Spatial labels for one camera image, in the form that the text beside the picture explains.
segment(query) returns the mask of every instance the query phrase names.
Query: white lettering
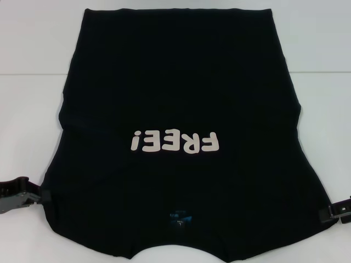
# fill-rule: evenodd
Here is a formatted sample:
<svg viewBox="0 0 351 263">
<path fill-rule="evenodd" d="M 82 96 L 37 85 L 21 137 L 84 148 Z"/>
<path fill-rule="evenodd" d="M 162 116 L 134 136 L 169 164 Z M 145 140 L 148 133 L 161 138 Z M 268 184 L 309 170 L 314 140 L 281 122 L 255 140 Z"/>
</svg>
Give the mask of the white lettering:
<svg viewBox="0 0 351 263">
<path fill-rule="evenodd" d="M 139 135 L 141 134 L 141 131 L 140 131 L 140 130 L 137 130 L 134 134 L 135 134 L 136 136 L 133 137 L 133 140 L 132 140 L 132 147 L 131 147 L 131 150 L 132 150 L 132 151 L 135 151 L 135 150 L 138 148 L 138 145 L 139 145 Z"/>
<path fill-rule="evenodd" d="M 164 144 L 162 149 L 167 151 L 179 151 L 180 150 L 180 130 L 171 129 L 166 130 L 166 134 L 173 133 L 173 136 L 165 136 L 163 139 L 165 141 L 173 142 L 173 144 Z"/>
<path fill-rule="evenodd" d="M 212 152 L 212 151 L 218 151 L 219 150 L 219 143 L 217 139 L 216 133 L 210 133 L 209 138 L 203 138 L 202 141 L 206 144 L 211 143 L 211 145 L 204 145 L 201 147 L 201 149 L 204 152 Z"/>
<path fill-rule="evenodd" d="M 144 152 L 157 152 L 161 149 L 160 143 L 160 132 L 158 130 L 147 130 L 145 131 L 146 135 L 152 135 L 151 137 L 145 137 L 145 142 L 152 142 L 152 146 L 144 146 Z"/>
<path fill-rule="evenodd" d="M 194 154 L 198 153 L 200 151 L 200 138 L 199 135 L 194 133 L 193 134 L 193 139 L 187 136 L 186 134 L 182 134 L 182 138 L 186 140 L 186 143 L 184 144 L 184 151 L 189 154 Z"/>
</svg>

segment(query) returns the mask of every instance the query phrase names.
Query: fabric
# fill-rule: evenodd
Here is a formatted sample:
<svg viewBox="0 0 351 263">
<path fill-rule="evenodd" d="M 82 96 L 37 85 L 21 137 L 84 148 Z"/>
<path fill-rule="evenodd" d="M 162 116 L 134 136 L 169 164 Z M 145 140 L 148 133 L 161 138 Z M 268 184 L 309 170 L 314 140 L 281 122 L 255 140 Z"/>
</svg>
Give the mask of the fabric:
<svg viewBox="0 0 351 263">
<path fill-rule="evenodd" d="M 271 10 L 86 10 L 43 189 L 52 229 L 132 258 L 177 244 L 223 261 L 319 233 L 330 201 Z"/>
</svg>

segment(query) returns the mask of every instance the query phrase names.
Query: white background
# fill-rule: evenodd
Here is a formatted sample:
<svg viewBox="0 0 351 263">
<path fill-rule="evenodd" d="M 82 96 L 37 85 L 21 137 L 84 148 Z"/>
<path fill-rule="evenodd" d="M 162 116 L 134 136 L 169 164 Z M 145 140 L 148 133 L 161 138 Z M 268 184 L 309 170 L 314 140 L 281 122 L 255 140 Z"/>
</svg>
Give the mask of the white background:
<svg viewBox="0 0 351 263">
<path fill-rule="evenodd" d="M 273 10 L 302 105 L 299 138 L 332 202 L 351 195 L 351 2 L 348 0 L 0 0 L 0 181 L 41 184 L 57 148 L 57 116 L 84 9 Z M 337 224 L 249 263 L 350 262 L 351 224 Z M 0 215 L 0 261 L 128 262 L 55 234 L 42 206 Z M 132 263 L 221 260 L 180 246 L 147 249 Z"/>
</svg>

